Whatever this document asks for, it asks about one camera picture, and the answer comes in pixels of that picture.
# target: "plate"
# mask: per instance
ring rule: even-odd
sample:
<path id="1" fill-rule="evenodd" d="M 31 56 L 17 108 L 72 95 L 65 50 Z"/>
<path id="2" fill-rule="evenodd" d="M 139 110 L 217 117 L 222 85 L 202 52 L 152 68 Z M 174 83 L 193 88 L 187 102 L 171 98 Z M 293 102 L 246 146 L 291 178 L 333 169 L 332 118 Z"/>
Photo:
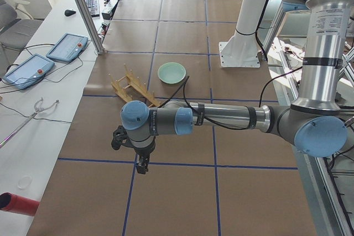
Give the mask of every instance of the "plate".
<path id="1" fill-rule="evenodd" d="M 169 62 L 163 64 L 157 71 L 159 79 L 167 84 L 176 84 L 186 76 L 186 69 L 183 65 Z"/>

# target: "white stand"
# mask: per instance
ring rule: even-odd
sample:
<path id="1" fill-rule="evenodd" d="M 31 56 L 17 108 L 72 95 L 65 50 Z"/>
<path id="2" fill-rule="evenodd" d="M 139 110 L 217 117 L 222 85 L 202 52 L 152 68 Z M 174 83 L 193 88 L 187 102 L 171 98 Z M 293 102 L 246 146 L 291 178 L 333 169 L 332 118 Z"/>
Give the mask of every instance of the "white stand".
<path id="1" fill-rule="evenodd" d="M 243 0 L 236 28 L 240 33 L 250 34 L 257 29 L 266 0 Z M 235 31 L 228 42 L 219 43 L 222 67 L 260 67 L 257 43 L 252 35 Z"/>

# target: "white mounting plate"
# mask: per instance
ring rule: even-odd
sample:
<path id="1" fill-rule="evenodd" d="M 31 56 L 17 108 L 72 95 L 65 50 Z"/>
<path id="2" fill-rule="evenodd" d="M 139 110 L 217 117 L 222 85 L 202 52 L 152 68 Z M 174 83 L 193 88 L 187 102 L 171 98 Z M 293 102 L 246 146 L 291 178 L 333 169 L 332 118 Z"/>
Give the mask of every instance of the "white mounting plate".
<path id="1" fill-rule="evenodd" d="M 224 47 L 227 45 L 227 41 L 222 41 L 219 43 L 219 52 L 220 52 L 220 62 L 221 62 L 221 67 L 256 67 L 260 68 L 259 60 L 258 57 L 255 56 L 255 59 L 249 60 L 249 62 L 235 62 L 233 59 L 232 55 L 224 55 L 222 53 L 222 50 Z"/>

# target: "blue device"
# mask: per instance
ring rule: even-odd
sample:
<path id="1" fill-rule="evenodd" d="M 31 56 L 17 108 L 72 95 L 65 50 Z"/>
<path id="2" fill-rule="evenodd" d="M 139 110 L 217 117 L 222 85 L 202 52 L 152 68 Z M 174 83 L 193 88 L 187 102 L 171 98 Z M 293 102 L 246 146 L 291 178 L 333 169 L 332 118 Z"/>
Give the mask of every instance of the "blue device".
<path id="1" fill-rule="evenodd" d="M 46 54 L 46 57 L 62 62 L 71 62 L 78 57 L 88 42 L 86 36 L 66 33 Z"/>
<path id="2" fill-rule="evenodd" d="M 39 81 L 54 66 L 54 62 L 34 54 L 3 77 L 10 85 L 22 90 Z"/>

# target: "tablet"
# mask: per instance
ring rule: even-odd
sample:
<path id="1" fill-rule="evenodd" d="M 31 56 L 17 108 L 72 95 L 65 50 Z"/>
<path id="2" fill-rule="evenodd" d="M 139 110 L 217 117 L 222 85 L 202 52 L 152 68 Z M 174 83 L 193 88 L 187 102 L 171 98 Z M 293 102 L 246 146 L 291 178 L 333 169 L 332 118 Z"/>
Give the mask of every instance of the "tablet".
<path id="1" fill-rule="evenodd" d="M 3 77 L 9 85 L 24 89 L 38 82 L 54 66 L 54 62 L 34 54 Z"/>
<path id="2" fill-rule="evenodd" d="M 46 57 L 56 61 L 71 62 L 86 47 L 88 40 L 86 36 L 66 33 L 50 49 Z"/>

